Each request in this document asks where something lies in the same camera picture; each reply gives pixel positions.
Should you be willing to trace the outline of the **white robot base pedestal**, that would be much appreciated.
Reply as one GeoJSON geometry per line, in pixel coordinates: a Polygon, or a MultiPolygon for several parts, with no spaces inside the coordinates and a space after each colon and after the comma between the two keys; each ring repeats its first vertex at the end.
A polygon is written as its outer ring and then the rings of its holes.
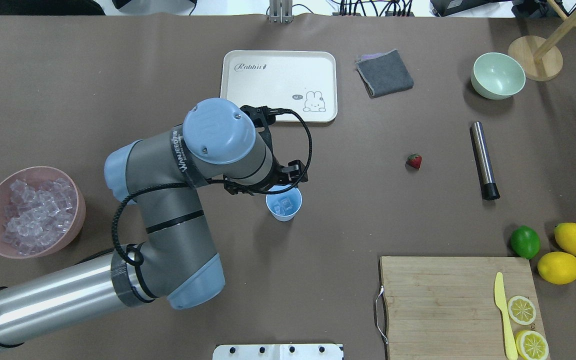
{"type": "Polygon", "coordinates": [[[222,344],[215,347],[213,360],[343,360],[342,344],[222,344]]]}

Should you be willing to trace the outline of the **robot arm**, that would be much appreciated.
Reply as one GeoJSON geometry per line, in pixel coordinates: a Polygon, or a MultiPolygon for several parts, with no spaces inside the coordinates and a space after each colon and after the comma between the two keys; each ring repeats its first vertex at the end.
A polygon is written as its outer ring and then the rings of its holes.
{"type": "Polygon", "coordinates": [[[269,126],[287,108],[210,98],[179,125],[111,153],[103,169],[119,200],[112,251],[24,284],[0,287],[0,353],[28,340],[164,297],[173,309],[201,305],[226,280],[197,189],[270,195],[307,181],[311,160],[279,164],[269,126]]]}

